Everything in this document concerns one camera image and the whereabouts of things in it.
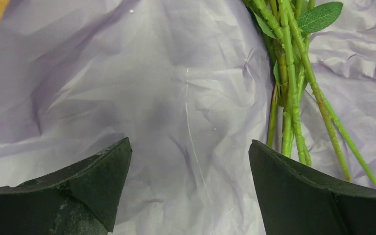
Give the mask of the purple pink wrapping paper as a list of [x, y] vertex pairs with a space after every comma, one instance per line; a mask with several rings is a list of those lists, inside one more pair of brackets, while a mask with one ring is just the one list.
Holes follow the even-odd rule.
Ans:
[[273, 84], [239, 0], [12, 0], [0, 186], [128, 137], [116, 235], [263, 235], [248, 150]]

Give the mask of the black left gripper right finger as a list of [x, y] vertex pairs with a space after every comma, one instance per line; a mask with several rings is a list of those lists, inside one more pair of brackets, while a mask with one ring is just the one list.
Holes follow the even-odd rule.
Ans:
[[258, 140], [249, 160], [268, 235], [376, 235], [376, 189], [324, 174]]

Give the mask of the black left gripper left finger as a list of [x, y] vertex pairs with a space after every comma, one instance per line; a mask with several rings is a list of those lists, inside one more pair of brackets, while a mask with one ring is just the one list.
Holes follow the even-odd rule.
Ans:
[[53, 173], [0, 187], [0, 235], [106, 235], [132, 157], [128, 138]]

